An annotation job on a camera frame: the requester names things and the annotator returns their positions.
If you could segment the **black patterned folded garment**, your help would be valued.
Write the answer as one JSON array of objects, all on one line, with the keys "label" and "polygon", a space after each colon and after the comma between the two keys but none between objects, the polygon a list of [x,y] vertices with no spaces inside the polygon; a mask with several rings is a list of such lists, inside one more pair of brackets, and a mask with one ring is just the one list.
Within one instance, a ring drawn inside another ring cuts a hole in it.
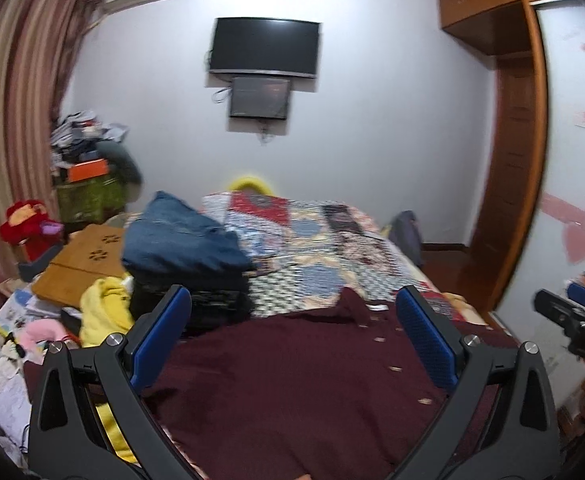
[{"label": "black patterned folded garment", "polygon": [[183,338],[194,338],[251,318],[249,281],[241,273],[149,274],[133,278],[130,312],[134,320],[150,312],[173,285],[189,292],[192,312]]}]

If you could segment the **striped pink curtain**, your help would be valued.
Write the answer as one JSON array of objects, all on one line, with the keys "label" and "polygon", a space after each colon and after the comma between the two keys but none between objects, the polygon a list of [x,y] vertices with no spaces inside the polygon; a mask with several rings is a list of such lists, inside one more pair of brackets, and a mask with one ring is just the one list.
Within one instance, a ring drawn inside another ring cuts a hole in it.
[{"label": "striped pink curtain", "polygon": [[[102,0],[0,0],[0,225],[18,200],[56,211],[50,135]],[[0,237],[0,283],[16,260]]]}]

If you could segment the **dark grey clothing bundle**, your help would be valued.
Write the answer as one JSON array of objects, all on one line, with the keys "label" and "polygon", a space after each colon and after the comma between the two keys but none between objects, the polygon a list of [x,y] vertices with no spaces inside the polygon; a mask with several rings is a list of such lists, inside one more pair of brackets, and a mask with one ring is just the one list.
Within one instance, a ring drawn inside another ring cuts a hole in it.
[{"label": "dark grey clothing bundle", "polygon": [[114,168],[123,182],[132,185],[141,185],[143,176],[129,151],[116,141],[100,140],[96,144],[96,152],[100,158],[106,159],[108,165]]}]

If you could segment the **black wall television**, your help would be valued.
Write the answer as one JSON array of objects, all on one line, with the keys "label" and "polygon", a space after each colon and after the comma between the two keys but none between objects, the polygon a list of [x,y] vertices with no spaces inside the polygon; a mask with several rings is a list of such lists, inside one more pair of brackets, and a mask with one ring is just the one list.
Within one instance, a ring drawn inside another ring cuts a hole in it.
[{"label": "black wall television", "polygon": [[218,18],[210,49],[212,74],[317,75],[321,24],[276,18]]}]

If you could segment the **small wall monitor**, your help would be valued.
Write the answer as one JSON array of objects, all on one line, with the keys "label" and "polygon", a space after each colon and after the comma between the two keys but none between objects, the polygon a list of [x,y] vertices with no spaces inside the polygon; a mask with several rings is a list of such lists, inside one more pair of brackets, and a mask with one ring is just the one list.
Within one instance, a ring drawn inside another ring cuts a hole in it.
[{"label": "small wall monitor", "polygon": [[291,90],[286,78],[235,77],[230,85],[230,118],[286,120]]}]

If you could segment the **green storage box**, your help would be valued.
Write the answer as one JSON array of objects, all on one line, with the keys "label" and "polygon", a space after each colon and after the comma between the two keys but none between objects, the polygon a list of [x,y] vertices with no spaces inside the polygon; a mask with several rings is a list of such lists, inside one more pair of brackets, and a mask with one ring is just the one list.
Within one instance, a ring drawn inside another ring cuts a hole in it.
[{"label": "green storage box", "polygon": [[96,177],[56,188],[62,223],[102,223],[125,209],[124,184],[116,177]]}]

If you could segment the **red plush toy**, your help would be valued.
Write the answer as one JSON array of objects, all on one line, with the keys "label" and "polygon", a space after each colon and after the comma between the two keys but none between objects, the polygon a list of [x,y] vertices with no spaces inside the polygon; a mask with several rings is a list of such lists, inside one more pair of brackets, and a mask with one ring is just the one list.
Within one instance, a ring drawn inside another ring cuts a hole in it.
[{"label": "red plush toy", "polygon": [[21,261],[38,260],[62,242],[64,225],[52,218],[40,200],[18,200],[6,209],[0,226],[3,242],[18,252]]}]

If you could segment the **wooden wardrobe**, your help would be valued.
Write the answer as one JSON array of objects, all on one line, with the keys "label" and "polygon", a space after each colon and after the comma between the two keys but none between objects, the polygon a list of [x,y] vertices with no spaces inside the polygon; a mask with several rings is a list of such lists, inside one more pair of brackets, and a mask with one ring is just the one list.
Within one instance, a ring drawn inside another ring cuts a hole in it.
[{"label": "wooden wardrobe", "polygon": [[534,0],[439,0],[442,29],[494,58],[490,167],[461,274],[461,296],[493,312],[516,270],[541,192],[547,148],[547,69]]}]

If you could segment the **yellow garment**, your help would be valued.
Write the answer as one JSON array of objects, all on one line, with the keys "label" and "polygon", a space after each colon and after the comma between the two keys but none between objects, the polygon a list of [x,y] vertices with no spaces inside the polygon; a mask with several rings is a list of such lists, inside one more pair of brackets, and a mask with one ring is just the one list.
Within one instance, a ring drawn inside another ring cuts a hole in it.
[{"label": "yellow garment", "polygon": [[81,346],[98,347],[110,334],[125,335],[134,324],[130,299],[122,278],[108,276],[94,281],[80,299]]}]

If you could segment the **wooden folding lap table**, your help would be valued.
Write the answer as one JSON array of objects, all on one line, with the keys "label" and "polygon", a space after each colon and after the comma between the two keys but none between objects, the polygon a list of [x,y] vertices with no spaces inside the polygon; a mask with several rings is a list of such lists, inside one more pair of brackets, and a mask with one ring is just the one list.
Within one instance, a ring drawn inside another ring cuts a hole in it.
[{"label": "wooden folding lap table", "polygon": [[91,224],[76,232],[31,285],[38,298],[80,308],[83,292],[99,278],[123,278],[124,230]]}]

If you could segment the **orange box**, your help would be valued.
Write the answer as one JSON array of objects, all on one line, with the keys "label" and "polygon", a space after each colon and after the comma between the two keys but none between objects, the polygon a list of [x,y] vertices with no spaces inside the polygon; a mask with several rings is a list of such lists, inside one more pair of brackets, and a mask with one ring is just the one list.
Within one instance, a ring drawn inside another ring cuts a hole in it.
[{"label": "orange box", "polygon": [[70,183],[81,182],[88,179],[106,176],[109,172],[106,159],[98,158],[89,162],[80,162],[68,169],[68,181]]}]

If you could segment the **patchwork patterned bedspread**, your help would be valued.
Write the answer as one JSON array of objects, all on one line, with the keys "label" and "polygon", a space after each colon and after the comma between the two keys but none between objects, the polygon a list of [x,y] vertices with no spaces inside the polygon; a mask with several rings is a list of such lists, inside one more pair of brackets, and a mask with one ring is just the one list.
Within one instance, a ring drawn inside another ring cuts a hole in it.
[{"label": "patchwork patterned bedspread", "polygon": [[234,232],[251,258],[254,269],[242,273],[251,318],[329,308],[345,288],[378,307],[414,286],[437,312],[483,322],[465,298],[440,292],[373,218],[353,206],[226,191],[204,196],[196,211]]}]

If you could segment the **maroon button shirt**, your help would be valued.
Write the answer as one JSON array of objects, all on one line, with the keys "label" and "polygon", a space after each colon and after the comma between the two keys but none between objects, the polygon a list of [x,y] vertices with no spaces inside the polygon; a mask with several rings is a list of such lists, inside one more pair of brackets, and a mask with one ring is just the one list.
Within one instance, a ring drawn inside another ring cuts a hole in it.
[{"label": "maroon button shirt", "polygon": [[179,340],[140,393],[196,479],[381,479],[446,399],[391,304],[335,304]]}]

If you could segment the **grey bag on floor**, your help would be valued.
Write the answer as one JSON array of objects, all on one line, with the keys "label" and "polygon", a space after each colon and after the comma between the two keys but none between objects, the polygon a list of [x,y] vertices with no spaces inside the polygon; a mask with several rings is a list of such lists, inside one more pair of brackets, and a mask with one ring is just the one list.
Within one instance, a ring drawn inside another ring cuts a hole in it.
[{"label": "grey bag on floor", "polygon": [[393,218],[388,239],[399,247],[399,250],[417,268],[423,266],[422,237],[414,211],[404,210]]}]

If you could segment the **blue folded jeans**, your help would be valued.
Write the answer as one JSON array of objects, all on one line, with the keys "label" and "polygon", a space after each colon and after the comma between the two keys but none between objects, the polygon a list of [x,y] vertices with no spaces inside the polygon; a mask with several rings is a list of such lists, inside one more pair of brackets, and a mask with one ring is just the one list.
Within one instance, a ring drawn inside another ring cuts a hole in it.
[{"label": "blue folded jeans", "polygon": [[122,264],[135,278],[254,269],[234,232],[163,191],[125,230]]}]

